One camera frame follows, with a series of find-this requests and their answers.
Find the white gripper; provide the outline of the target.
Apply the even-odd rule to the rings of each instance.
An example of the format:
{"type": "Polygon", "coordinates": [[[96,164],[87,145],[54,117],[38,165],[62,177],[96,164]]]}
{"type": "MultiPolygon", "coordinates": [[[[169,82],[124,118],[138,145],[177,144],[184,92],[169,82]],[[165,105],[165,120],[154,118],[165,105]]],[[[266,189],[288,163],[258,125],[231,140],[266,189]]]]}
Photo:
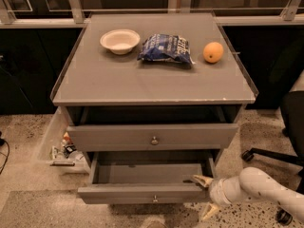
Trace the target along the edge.
{"type": "Polygon", "coordinates": [[[199,183],[202,187],[209,187],[209,196],[214,203],[208,202],[201,214],[202,220],[207,220],[216,214],[220,207],[226,206],[238,200],[238,179],[216,179],[193,175],[193,180],[199,183]]]}

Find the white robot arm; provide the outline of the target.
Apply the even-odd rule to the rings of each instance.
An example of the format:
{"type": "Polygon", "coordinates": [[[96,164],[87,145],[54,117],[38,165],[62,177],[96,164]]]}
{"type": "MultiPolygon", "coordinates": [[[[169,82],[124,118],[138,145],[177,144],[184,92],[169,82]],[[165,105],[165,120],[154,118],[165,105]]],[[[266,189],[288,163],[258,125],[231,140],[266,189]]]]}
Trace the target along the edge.
{"type": "Polygon", "coordinates": [[[221,207],[235,202],[267,200],[304,221],[304,195],[281,185],[258,168],[246,167],[232,178],[193,175],[192,179],[208,189],[210,201],[203,212],[203,219],[209,219],[221,207]]]}

